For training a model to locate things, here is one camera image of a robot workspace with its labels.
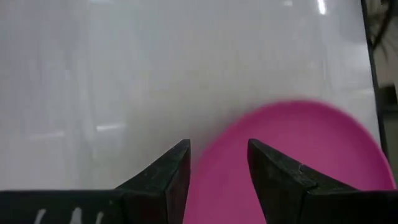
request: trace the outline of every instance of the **black plastic piece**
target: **black plastic piece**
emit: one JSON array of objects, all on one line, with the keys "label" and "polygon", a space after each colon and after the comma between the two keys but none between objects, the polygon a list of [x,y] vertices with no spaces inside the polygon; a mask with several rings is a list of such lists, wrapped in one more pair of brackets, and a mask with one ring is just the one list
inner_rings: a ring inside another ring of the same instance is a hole
[{"label": "black plastic piece", "polygon": [[398,223],[398,192],[362,192],[250,139],[250,174],[268,224]]},{"label": "black plastic piece", "polygon": [[183,140],[115,190],[0,192],[0,223],[181,224],[189,180]]}]

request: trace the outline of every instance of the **pink balloon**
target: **pink balloon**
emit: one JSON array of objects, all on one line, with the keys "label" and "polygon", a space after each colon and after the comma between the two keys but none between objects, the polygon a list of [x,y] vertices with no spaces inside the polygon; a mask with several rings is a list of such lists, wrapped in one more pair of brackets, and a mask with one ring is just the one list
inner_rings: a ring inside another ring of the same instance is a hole
[{"label": "pink balloon", "polygon": [[340,110],[283,101],[243,116],[193,168],[185,224],[265,223],[247,162],[254,138],[360,190],[394,189],[387,159],[370,134]]}]

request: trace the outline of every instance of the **dark object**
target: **dark object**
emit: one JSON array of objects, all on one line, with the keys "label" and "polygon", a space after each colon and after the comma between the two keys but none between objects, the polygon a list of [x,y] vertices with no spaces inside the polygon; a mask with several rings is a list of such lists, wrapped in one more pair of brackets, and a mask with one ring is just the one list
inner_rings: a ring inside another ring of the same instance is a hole
[{"label": "dark object", "polygon": [[391,23],[392,17],[394,16],[394,11],[396,10],[396,7],[397,7],[396,0],[389,0],[388,2],[389,2],[388,9],[387,9],[386,14],[381,22],[381,25],[376,34],[376,37],[374,38],[374,41],[372,43],[373,49],[376,49],[379,46],[382,38],[386,34],[387,28],[388,28],[389,24]]},{"label": "dark object", "polygon": [[268,224],[398,223],[398,192],[361,192],[250,139],[252,182]]},{"label": "dark object", "polygon": [[183,140],[115,190],[0,192],[0,223],[181,224],[189,180]]}]

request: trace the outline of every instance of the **white backdrop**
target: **white backdrop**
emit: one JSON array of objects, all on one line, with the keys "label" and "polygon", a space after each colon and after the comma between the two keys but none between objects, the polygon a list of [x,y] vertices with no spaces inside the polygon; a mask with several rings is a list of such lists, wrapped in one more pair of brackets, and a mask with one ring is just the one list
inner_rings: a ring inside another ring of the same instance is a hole
[{"label": "white backdrop", "polygon": [[360,1],[0,1],[0,189],[102,189],[269,101],[378,141]]}]

